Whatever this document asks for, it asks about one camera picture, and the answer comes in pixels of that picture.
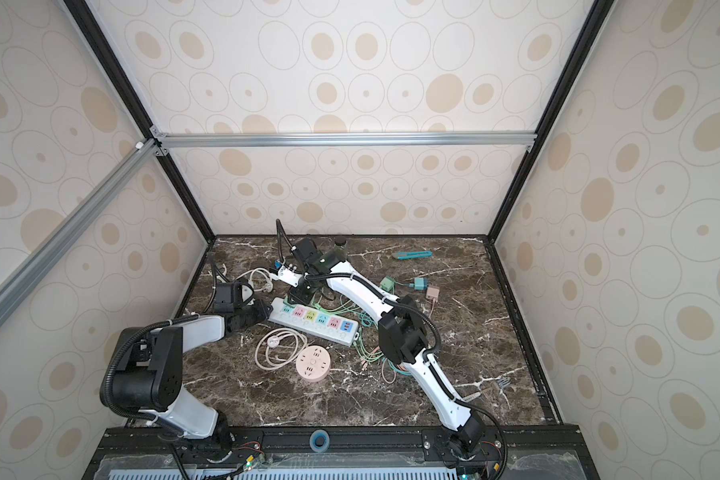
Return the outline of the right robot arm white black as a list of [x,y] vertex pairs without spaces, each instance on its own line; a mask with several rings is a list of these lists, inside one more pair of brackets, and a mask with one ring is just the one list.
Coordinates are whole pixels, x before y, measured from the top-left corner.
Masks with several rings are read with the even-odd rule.
[[270,274],[290,286],[285,303],[308,309],[316,294],[330,289],[359,307],[376,325],[384,357],[404,368],[434,406],[456,462],[466,462],[491,446],[498,459],[485,469],[484,477],[501,478],[508,460],[503,427],[488,410],[464,400],[450,383],[438,363],[441,335],[416,301],[387,292],[360,274],[349,262],[342,238],[324,253],[310,238],[291,241],[279,219],[275,231],[278,259]]

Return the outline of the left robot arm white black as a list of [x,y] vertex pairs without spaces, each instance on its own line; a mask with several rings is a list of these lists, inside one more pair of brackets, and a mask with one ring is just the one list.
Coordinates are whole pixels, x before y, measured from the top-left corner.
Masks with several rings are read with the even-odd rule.
[[105,371],[99,396],[116,415],[163,428],[180,440],[217,448],[231,444],[226,417],[183,385],[183,355],[268,318],[270,308],[244,277],[228,281],[211,269],[207,309],[125,329]]

